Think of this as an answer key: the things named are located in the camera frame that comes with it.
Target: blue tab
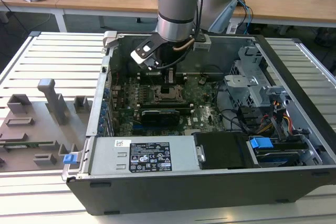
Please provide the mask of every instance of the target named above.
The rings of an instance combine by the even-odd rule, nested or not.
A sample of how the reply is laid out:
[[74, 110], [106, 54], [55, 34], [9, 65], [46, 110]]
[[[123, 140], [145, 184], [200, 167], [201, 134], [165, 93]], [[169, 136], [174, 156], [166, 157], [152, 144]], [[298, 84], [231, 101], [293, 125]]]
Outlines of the blue tab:
[[250, 140], [253, 149], [255, 148], [273, 148], [272, 141], [269, 137], [254, 137]]
[[75, 165], [77, 164], [78, 154], [67, 154], [63, 158], [63, 164], [65, 165]]

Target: metal slatted table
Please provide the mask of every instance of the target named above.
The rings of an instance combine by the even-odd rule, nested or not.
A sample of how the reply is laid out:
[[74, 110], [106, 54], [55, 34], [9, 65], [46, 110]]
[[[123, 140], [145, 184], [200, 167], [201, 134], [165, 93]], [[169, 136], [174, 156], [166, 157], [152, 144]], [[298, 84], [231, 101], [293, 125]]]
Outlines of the metal slatted table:
[[[37, 90], [41, 78], [56, 79], [65, 100], [93, 99], [100, 70], [103, 34], [41, 33], [29, 37], [0, 74], [0, 119], [13, 93], [45, 101]], [[267, 39], [305, 92], [336, 130], [335, 78], [301, 43]], [[271, 72], [277, 84], [275, 74]], [[323, 186], [296, 203], [216, 209], [91, 216], [61, 179], [61, 171], [33, 175], [0, 173], [0, 223], [335, 223], [336, 186]]]

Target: power supply label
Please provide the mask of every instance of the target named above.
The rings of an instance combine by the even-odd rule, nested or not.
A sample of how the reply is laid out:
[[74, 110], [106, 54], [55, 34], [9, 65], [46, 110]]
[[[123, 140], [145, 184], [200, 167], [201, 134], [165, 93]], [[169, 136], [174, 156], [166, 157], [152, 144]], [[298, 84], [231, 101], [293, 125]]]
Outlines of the power supply label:
[[170, 154], [169, 143], [132, 143], [129, 170], [132, 173], [171, 171]]

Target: black box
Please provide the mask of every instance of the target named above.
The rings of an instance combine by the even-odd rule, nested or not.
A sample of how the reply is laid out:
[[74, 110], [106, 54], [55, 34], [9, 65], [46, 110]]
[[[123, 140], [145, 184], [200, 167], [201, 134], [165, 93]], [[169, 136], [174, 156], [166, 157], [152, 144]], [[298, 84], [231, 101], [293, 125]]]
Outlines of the black box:
[[204, 150], [202, 170], [254, 168], [246, 144], [248, 136], [242, 132], [197, 132], [194, 140], [196, 146]]

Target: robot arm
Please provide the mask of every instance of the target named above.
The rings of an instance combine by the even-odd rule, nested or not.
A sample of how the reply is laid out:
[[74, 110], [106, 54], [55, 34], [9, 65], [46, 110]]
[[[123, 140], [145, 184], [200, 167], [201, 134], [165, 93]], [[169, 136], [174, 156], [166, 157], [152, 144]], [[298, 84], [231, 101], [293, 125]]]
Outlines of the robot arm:
[[[183, 58], [197, 36], [193, 23], [198, 0], [159, 0], [158, 31], [131, 53], [131, 57], [148, 69], [165, 69]], [[160, 59], [164, 67], [158, 67]]]

